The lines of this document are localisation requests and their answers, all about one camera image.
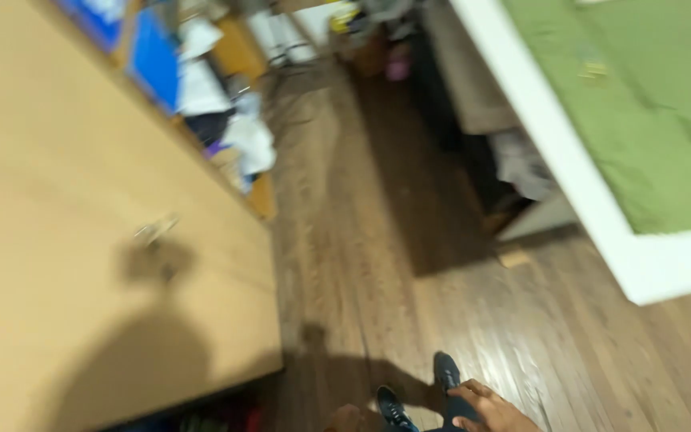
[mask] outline person's hand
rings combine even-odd
[[[467,432],[541,432],[540,428],[511,402],[476,380],[467,380],[449,390],[447,394],[465,399],[484,421],[482,424],[465,417],[452,419],[452,424]]]
[[[343,405],[332,415],[330,426],[325,432],[359,432],[361,429],[361,411],[353,405]]]

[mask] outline shoe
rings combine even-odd
[[[378,388],[377,400],[380,414],[388,424],[410,432],[419,432],[404,411],[404,405],[399,402],[396,393],[389,386],[382,385]]]
[[[441,351],[434,354],[434,379],[441,384],[444,394],[460,385],[460,370],[452,357]]]

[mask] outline leg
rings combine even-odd
[[[444,390],[447,401],[444,426],[441,429],[450,431],[462,430],[452,425],[452,419],[455,417],[467,417],[471,420],[479,421],[476,410],[465,399],[447,396],[447,390],[460,385],[460,370],[449,354],[442,353],[441,351],[436,353],[434,356],[434,376],[441,385],[441,389]]]
[[[387,423],[385,432],[419,432],[404,411],[404,405],[399,402],[396,393],[391,388],[385,385],[380,386],[377,400],[380,414]]]

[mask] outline green bedsheet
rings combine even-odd
[[[691,231],[691,0],[502,1],[633,231]]]

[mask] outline floor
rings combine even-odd
[[[493,258],[461,182],[402,85],[333,72],[283,110],[274,223],[286,371],[273,430],[320,431],[389,383],[440,425],[445,350],[546,431],[691,431],[691,296],[628,302],[578,228]]]

